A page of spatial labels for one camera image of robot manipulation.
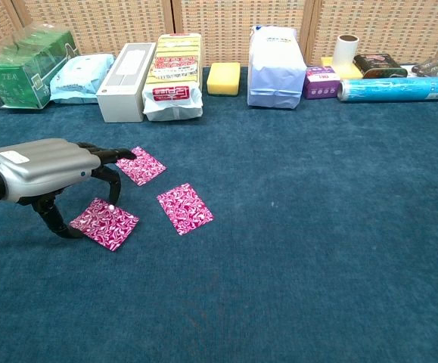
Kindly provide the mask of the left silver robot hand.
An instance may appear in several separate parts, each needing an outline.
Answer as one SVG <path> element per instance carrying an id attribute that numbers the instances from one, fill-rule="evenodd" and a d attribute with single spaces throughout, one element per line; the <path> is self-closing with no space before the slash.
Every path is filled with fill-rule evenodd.
<path id="1" fill-rule="evenodd" d="M 30 205 L 59 237 L 78 239 L 84 234 L 66 224 L 54 204 L 65 188 L 97 178 L 110 186 L 108 200 L 120 196 L 119 174 L 108 167 L 136 155 L 125 148 L 102 148 L 85 142 L 46 138 L 0 147 L 0 200 Z"/>

